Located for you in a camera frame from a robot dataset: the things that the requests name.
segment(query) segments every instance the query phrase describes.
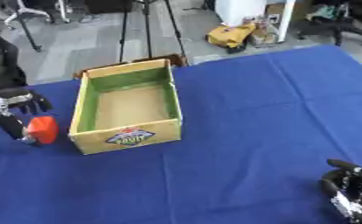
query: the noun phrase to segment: chair wheel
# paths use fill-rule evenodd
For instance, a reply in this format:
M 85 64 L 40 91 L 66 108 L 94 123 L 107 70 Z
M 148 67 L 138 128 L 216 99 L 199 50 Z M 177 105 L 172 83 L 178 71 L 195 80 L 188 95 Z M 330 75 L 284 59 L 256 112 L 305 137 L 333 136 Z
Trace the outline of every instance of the chair wheel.
M 301 33 L 298 33 L 298 39 L 306 39 L 306 37 L 303 36 Z
M 49 25 L 54 25 L 56 23 L 54 17 L 47 17 L 45 22 Z

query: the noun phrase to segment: cardboard box on floor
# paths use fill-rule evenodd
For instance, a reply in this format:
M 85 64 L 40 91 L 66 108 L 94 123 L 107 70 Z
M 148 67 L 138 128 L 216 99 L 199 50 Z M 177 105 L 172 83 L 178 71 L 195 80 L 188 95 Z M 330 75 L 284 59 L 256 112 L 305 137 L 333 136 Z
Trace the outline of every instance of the cardboard box on floor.
M 166 59 L 86 70 L 69 136 L 84 154 L 181 138 L 182 115 Z
M 296 2 L 291 17 L 291 22 L 305 19 L 310 11 L 311 0 L 302 0 Z M 281 23 L 282 14 L 284 11 L 285 3 L 272 3 L 268 4 L 266 8 L 266 17 L 270 20 L 271 24 L 278 25 Z

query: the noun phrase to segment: tripod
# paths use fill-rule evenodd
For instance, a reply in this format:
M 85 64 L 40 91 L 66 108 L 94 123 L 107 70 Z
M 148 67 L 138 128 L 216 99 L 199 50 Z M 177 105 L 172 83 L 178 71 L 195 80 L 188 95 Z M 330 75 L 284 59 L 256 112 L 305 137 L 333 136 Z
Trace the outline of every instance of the tripod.
M 22 15 L 19 13 L 18 8 L 14 9 L 15 12 L 17 13 L 17 21 L 22 25 L 22 28 L 24 29 L 24 34 L 26 35 L 27 39 L 30 42 L 30 45 L 32 47 L 32 49 L 34 49 L 34 51 L 40 53 L 41 52 L 41 46 L 37 45 L 34 41 L 34 38 L 32 37 L 29 28 L 26 25 L 26 22 L 22 19 Z
M 123 18 L 123 22 L 122 22 L 122 37 L 120 40 L 120 45 L 121 45 L 120 62 L 122 62 L 122 60 L 123 60 L 125 37 L 127 34 L 127 20 L 128 20 L 127 1 L 128 0 L 124 0 L 124 4 L 123 4 L 124 5 L 124 18 Z M 151 45 L 151 33 L 150 33 L 150 4 L 156 2 L 157 0 L 140 0 L 140 1 L 132 0 L 132 1 L 143 5 L 143 14 L 144 14 L 144 18 L 145 18 L 146 36 L 147 36 L 147 47 L 148 47 L 149 58 L 152 59 L 152 45 Z M 181 32 L 179 31 L 177 23 L 176 23 L 176 19 L 174 18 L 173 10 L 171 9 L 171 4 L 170 4 L 169 0 L 164 0 L 164 1 L 166 3 L 167 10 L 171 17 L 171 22 L 173 24 L 174 32 L 175 32 L 175 35 L 178 40 L 178 44 L 181 49 L 181 55 L 187 64 L 184 44 L 181 41 Z

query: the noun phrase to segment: box label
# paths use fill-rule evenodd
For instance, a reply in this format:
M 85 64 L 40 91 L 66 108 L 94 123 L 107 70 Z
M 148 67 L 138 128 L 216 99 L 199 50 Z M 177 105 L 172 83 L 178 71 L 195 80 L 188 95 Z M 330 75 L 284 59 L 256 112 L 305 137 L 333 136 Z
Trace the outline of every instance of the box label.
M 153 137 L 155 133 L 142 129 L 124 129 L 122 133 L 110 137 L 106 142 L 109 144 L 121 144 L 135 146 L 142 141 Z

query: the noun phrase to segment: white pole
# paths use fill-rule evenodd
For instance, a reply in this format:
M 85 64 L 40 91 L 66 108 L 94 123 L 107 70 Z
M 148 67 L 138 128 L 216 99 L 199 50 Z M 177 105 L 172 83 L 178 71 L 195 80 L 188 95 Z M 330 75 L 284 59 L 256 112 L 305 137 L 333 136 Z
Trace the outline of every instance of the white pole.
M 282 22 L 279 27 L 279 39 L 278 42 L 283 42 L 286 38 L 287 30 L 289 28 L 289 22 L 293 14 L 294 4 L 296 0 L 287 0 L 286 6 L 284 6 L 284 12 L 282 16 Z

